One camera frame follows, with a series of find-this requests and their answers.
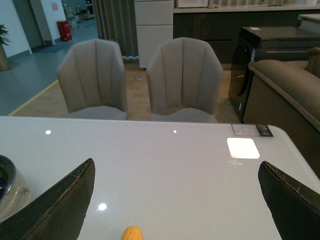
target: gray upholstered chair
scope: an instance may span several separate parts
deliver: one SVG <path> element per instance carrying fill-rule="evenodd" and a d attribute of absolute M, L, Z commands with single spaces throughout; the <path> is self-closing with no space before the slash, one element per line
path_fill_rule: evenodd
<path fill-rule="evenodd" d="M 146 69 L 150 121 L 216 123 L 223 68 L 211 46 L 181 37 L 157 48 Z"/>
<path fill-rule="evenodd" d="M 126 72 L 116 42 L 93 39 L 72 46 L 57 69 L 67 118 L 126 120 Z"/>

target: black appliance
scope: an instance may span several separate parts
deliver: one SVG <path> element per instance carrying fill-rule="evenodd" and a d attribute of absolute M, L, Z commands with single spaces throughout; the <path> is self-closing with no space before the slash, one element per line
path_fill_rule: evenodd
<path fill-rule="evenodd" d="M 292 26 L 241 28 L 232 59 L 228 96 L 242 123 L 253 77 L 248 64 L 264 59 L 308 60 L 307 51 L 313 47 L 320 47 L 320 36 Z"/>

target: brown sofa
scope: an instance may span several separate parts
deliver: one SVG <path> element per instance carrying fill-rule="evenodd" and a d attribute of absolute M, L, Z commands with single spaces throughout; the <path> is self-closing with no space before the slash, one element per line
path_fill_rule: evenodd
<path fill-rule="evenodd" d="M 245 124 L 268 124 L 285 130 L 320 178 L 320 48 L 309 61 L 253 62 Z"/>

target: gray floor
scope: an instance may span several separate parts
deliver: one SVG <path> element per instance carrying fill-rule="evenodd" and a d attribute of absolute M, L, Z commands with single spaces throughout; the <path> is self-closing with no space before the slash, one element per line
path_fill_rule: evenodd
<path fill-rule="evenodd" d="M 9 58 L 11 69 L 0 71 L 0 116 L 7 116 L 57 80 L 56 69 L 75 43 L 98 38 L 95 20 L 72 28 L 72 40 L 56 41 L 33 54 Z"/>

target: metal bowl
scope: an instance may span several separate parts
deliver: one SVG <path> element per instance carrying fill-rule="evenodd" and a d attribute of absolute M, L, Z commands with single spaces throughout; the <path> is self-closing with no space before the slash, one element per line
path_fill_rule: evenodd
<path fill-rule="evenodd" d="M 0 155 L 0 223 L 34 199 L 31 187 L 14 163 Z"/>

